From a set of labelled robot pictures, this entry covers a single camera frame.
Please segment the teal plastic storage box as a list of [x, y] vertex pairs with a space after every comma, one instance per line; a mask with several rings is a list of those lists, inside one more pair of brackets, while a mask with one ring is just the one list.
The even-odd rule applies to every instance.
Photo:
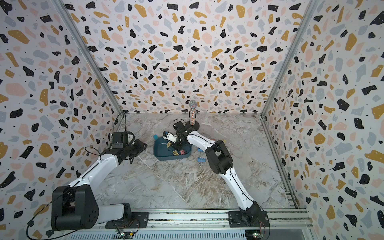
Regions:
[[158, 136], [153, 146], [153, 155], [159, 161], [171, 161], [186, 159], [191, 155], [192, 147], [184, 147], [181, 151], [177, 151], [172, 146], [167, 148], [169, 141]]

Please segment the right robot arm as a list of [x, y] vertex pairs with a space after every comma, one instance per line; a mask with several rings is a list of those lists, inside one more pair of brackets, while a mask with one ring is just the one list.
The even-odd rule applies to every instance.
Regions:
[[169, 141], [176, 150], [185, 145], [196, 146], [206, 154], [211, 170], [219, 175], [235, 196], [241, 213], [242, 221], [248, 226], [259, 224], [263, 219], [262, 208], [247, 192], [240, 181], [233, 164], [233, 158], [222, 140], [210, 140], [201, 135], [189, 123], [179, 121], [174, 124], [176, 134], [163, 132], [163, 139]]

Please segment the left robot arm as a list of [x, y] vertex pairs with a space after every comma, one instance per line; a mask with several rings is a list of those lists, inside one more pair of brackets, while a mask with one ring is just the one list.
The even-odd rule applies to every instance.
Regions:
[[99, 206], [94, 192], [124, 160], [132, 162], [145, 151], [147, 144], [135, 140], [102, 152], [99, 159], [76, 180], [53, 192], [52, 221], [54, 231], [86, 230], [98, 224], [128, 227], [133, 222], [129, 204]]

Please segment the microphone on black stand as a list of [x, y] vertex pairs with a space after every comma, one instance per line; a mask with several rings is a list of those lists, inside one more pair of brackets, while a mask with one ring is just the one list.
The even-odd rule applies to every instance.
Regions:
[[200, 128], [200, 124], [196, 120], [197, 106], [198, 106], [198, 104], [197, 104], [197, 102], [195, 100], [189, 101], [189, 107], [190, 107], [189, 116], [190, 116], [190, 120], [186, 123], [188, 128], [193, 128], [196, 131], [198, 131], [199, 128]]

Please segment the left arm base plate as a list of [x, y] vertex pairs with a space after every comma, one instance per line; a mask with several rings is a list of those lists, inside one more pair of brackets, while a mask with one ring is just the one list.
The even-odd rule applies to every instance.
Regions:
[[106, 229], [145, 229], [149, 220], [149, 212], [132, 212], [127, 216], [114, 221], [108, 221]]

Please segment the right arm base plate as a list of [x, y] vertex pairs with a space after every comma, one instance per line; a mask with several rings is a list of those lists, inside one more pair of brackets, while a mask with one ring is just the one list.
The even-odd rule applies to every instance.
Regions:
[[249, 217], [241, 211], [228, 212], [229, 224], [231, 228], [269, 228], [270, 222], [267, 212], [261, 211], [256, 217]]

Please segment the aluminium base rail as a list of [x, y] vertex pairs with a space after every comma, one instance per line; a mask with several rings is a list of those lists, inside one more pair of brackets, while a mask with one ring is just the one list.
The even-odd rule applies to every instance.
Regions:
[[240, 222], [234, 209], [139, 210], [128, 228], [99, 224], [63, 234], [63, 240], [315, 240], [303, 209], [266, 209], [254, 226]]

